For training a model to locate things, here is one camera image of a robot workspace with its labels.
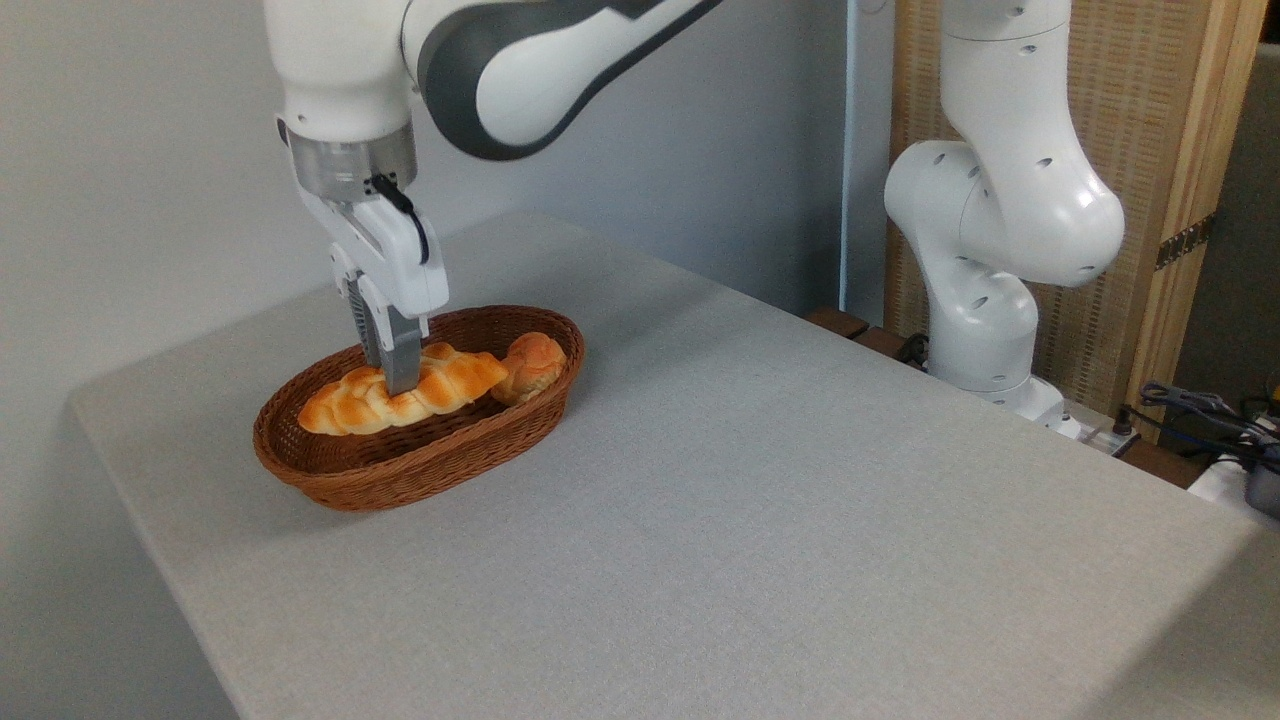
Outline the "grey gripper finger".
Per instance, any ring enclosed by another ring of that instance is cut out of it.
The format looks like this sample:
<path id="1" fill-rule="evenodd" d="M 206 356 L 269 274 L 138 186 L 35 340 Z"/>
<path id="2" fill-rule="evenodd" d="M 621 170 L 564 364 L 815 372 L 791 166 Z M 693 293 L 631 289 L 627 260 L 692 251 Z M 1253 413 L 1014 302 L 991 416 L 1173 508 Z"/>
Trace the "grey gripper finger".
<path id="1" fill-rule="evenodd" d="M 369 366 L 381 368 L 381 347 L 378 341 L 376 323 L 358 287 L 360 270 L 346 273 L 346 297 L 349 304 L 355 327 Z"/>
<path id="2" fill-rule="evenodd" d="M 421 322 L 415 316 L 402 315 L 392 305 L 375 304 L 374 328 L 388 395 L 398 396 L 416 389 L 421 366 Z"/>

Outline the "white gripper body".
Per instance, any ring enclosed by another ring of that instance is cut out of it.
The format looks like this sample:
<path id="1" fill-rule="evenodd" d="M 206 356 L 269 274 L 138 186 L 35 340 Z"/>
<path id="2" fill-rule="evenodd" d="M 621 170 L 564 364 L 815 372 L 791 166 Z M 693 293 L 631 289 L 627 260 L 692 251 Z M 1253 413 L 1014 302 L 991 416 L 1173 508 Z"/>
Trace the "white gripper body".
<path id="1" fill-rule="evenodd" d="M 343 293 L 355 281 L 374 316 L 393 307 L 419 320 L 444 307 L 451 299 L 443 254 L 429 222 L 406 214 L 387 199 L 330 202 L 307 190 L 298 196 L 330 236 L 335 281 Z"/>

